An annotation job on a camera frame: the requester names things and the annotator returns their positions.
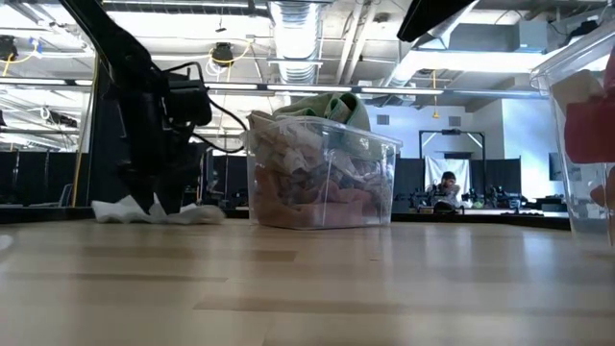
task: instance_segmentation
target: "desk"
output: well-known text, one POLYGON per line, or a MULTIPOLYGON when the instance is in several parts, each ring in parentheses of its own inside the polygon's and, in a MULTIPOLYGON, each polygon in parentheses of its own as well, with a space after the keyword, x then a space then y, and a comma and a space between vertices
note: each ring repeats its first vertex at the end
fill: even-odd
POLYGON ((0 228, 3 346, 613 345, 615 260, 570 233, 393 224, 0 228))

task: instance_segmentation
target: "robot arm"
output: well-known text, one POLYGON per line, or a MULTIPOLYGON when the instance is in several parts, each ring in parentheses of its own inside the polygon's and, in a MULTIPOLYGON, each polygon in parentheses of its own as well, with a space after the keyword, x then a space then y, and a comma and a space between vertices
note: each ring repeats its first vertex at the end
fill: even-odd
POLYGON ((147 49, 115 24, 97 0, 60 2, 90 38, 111 77, 105 98, 119 106, 130 157, 118 166, 120 179, 145 212, 155 192, 167 213, 177 212, 184 186, 199 172, 196 150, 188 141, 195 126, 211 121, 212 102, 201 66, 190 62, 160 70, 147 49), (171 71, 189 65, 196 67, 200 80, 169 81, 171 71))

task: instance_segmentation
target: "white paper towel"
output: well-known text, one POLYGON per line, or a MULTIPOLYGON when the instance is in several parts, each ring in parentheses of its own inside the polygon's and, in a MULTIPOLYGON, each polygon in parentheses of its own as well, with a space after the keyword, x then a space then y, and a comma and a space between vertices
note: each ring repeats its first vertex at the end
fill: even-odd
POLYGON ((132 196, 126 196, 117 203, 93 201, 92 209, 96 221, 101 223, 140 221, 179 225, 220 224, 226 217, 224 212, 216 206, 196 206, 194 204, 182 207, 178 213, 167 215, 156 195, 149 215, 143 212, 132 196))

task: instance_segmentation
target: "clear plastic container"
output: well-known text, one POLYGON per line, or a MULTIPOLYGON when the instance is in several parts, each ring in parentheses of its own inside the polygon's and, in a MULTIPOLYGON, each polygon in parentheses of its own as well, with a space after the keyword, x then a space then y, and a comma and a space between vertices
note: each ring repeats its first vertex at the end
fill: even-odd
POLYGON ((402 142, 312 116, 244 137, 250 219, 309 230, 388 225, 402 142))
POLYGON ((614 47, 615 22, 604 23, 531 78, 551 96, 572 230, 582 249, 608 254, 615 254, 614 47))

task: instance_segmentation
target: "white wall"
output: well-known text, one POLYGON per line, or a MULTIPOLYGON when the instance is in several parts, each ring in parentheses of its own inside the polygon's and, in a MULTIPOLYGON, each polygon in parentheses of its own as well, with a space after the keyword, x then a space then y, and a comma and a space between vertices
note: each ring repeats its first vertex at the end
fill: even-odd
MULTIPOLYGON (((485 134, 486 157, 488 160, 504 159, 504 120, 502 100, 496 100, 476 111, 472 117, 473 129, 485 134)), ((477 148, 475 159, 482 159, 477 148)))
POLYGON ((547 100, 502 100, 504 155, 521 157, 521 189, 529 198, 564 193, 549 180, 549 153, 557 152, 557 128, 547 100))
MULTIPOLYGON (((433 107, 416 110, 413 107, 389 106, 377 108, 367 106, 372 132, 397 138, 404 142, 402 158, 419 157, 419 131, 450 129, 449 116, 461 116, 460 130, 472 131, 472 114, 463 107, 438 107, 440 118, 433 118, 433 107), (389 125, 377 125, 378 114, 389 115, 389 125)), ((423 135, 423 141, 429 135, 423 135)), ((443 152, 476 152, 480 148, 468 136, 436 135, 424 148, 425 156, 442 159, 443 152)))

